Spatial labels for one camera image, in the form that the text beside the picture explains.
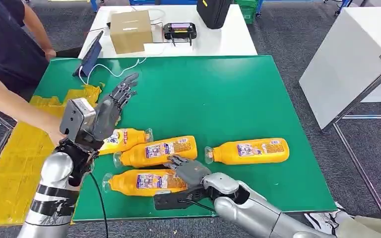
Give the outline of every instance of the silver robotic arm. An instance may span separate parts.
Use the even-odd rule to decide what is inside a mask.
[[[209,197],[215,212],[223,219],[243,228],[250,235],[263,238],[334,238],[319,232],[287,216],[270,204],[263,196],[242,181],[234,180],[223,173],[211,171],[198,161],[179,156],[170,158],[165,164],[176,171],[190,189],[187,191],[157,194],[156,209],[185,209],[191,203]]]
[[[66,138],[45,160],[39,185],[19,238],[64,238],[84,177],[103,140],[115,129],[122,108],[136,94],[138,74],[127,76],[96,108],[84,98],[69,100],[60,126]]]

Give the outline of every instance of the green tabletop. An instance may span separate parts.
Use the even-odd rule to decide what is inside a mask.
[[[81,87],[72,77],[78,59],[55,59],[49,65],[36,95],[58,96]],[[135,58],[100,59],[119,73],[135,64]],[[309,142],[271,56],[148,58],[125,73],[138,72],[138,95],[124,108],[118,127],[152,128],[154,139],[193,135],[198,160],[205,146],[227,141],[282,137],[290,157],[277,164],[224,165],[213,163],[213,172],[242,180],[285,212],[335,210]],[[119,82],[104,68],[96,68],[90,84],[110,92]],[[100,156],[93,171],[101,183],[106,173],[120,174],[132,167],[115,168],[112,155]],[[108,219],[148,219],[212,216],[197,206],[185,210],[157,211],[151,197],[103,193]],[[208,199],[202,201],[210,205]],[[90,177],[83,183],[74,221],[103,219],[96,187]]]

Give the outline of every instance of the black case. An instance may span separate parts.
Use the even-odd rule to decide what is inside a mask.
[[[196,10],[210,29],[223,27],[232,0],[198,0]]]

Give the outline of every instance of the black device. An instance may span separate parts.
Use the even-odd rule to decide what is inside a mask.
[[[196,10],[210,29],[223,27],[232,0],[198,0]]]
[[[167,23],[163,26],[163,34],[166,40],[172,40],[173,45],[176,39],[189,39],[192,45],[192,39],[196,38],[196,26],[191,22]]]
[[[81,74],[81,77],[88,77],[91,69],[96,65],[98,55],[101,52],[102,47],[99,40],[101,39],[102,35],[103,31],[101,31],[94,39],[94,42],[91,44],[90,49],[88,49],[87,53],[82,59],[81,64],[72,74],[73,76],[79,76],[79,74]]]

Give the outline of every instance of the black t-shirt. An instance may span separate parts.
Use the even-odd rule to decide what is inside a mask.
[[[0,0],[0,81],[18,94],[36,87],[49,64],[21,28],[24,14],[21,0]]]

